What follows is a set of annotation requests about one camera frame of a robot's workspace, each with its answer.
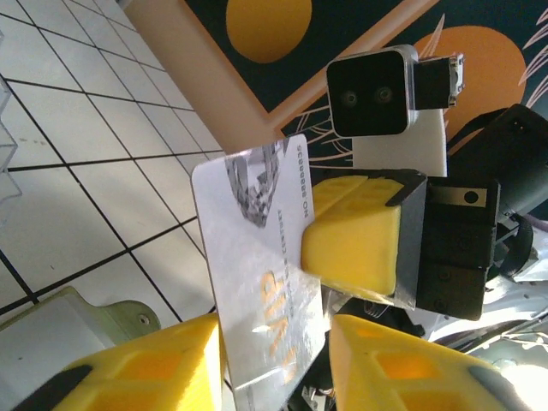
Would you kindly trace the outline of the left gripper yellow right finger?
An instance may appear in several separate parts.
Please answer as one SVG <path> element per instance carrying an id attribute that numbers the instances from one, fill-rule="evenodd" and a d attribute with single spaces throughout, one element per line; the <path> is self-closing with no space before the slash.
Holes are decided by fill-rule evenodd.
<path id="1" fill-rule="evenodd" d="M 337 411 L 527 411 L 497 368 L 365 319 L 336 315 L 329 349 Z"/>

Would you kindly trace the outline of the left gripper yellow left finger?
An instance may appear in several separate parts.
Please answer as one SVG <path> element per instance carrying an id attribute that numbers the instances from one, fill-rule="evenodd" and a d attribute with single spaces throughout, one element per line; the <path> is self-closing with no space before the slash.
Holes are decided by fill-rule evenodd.
<path id="1" fill-rule="evenodd" d="M 224 360 L 205 314 L 69 364 L 11 411 L 222 411 Z"/>

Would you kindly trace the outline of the silver VIP credit card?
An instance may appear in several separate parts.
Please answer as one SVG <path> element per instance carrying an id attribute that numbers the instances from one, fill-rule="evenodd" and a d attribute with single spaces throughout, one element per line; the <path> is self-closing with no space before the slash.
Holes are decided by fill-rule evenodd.
<path id="1" fill-rule="evenodd" d="M 200 164 L 191 183 L 236 411 L 282 411 L 325 344 L 320 281 L 301 266 L 307 140 Z"/>

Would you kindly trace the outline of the clear acrylic card stand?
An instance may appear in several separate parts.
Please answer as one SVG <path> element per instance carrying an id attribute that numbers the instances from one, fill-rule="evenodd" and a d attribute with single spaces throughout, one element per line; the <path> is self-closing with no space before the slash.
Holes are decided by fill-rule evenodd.
<path id="1" fill-rule="evenodd" d="M 9 173 L 9 163 L 18 145 L 2 120 L 11 96 L 12 92 L 0 75 L 0 228 L 6 224 L 15 202 L 22 196 L 20 187 Z"/>

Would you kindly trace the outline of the dark panel with golden oval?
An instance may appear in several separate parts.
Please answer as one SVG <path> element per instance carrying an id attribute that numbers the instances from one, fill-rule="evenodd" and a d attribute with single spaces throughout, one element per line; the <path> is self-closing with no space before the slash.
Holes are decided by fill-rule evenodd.
<path id="1" fill-rule="evenodd" d="M 271 112 L 402 0 L 183 0 Z"/>

